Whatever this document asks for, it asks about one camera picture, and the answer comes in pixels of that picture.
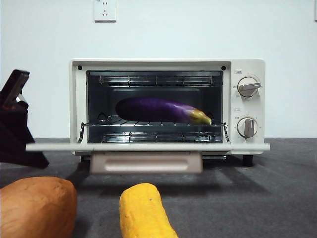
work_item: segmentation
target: oven control knob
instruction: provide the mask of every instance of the oven control knob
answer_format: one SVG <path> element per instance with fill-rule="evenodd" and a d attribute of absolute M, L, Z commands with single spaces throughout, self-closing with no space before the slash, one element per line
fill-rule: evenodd
<path fill-rule="evenodd" d="M 261 84 L 252 77 L 242 78 L 238 83 L 238 91 L 243 97 L 252 97 Z"/>
<path fill-rule="evenodd" d="M 237 129 L 242 137 L 251 138 L 257 133 L 258 125 L 252 118 L 242 118 L 238 122 Z"/>

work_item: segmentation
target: wall outlet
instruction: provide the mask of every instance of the wall outlet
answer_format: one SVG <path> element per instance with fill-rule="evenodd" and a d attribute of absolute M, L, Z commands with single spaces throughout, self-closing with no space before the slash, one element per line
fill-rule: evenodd
<path fill-rule="evenodd" d="M 94 0 L 95 22 L 116 21 L 116 0 Z"/>

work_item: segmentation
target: gray floor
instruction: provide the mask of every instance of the gray floor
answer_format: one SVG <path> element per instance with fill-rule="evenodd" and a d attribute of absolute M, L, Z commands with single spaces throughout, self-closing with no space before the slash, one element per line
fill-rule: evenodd
<path fill-rule="evenodd" d="M 78 191 L 74 238 L 119 238 L 121 192 L 155 184 L 180 238 L 317 237 L 317 139 L 271 139 L 251 168 L 237 157 L 205 161 L 198 175 L 93 176 L 69 153 L 46 153 L 45 170 L 1 164 L 0 187 L 30 176 L 71 180 Z"/>

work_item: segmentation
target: toaster oven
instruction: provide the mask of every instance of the toaster oven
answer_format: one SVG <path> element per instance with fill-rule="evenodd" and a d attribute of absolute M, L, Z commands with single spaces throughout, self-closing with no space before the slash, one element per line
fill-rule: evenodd
<path fill-rule="evenodd" d="M 264 142 L 261 59 L 72 59 L 70 143 L 28 144 L 28 151 L 68 150 L 92 173 L 198 173 L 202 157 L 242 155 L 249 165 Z M 190 105 L 211 125 L 120 118 L 126 98 Z"/>

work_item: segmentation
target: purple eggplant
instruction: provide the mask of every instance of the purple eggplant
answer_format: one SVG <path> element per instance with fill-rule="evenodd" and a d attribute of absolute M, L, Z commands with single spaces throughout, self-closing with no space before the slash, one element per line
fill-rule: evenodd
<path fill-rule="evenodd" d="M 115 110 L 124 120 L 211 125 L 211 118 L 197 108 L 163 98 L 126 98 L 117 103 Z"/>

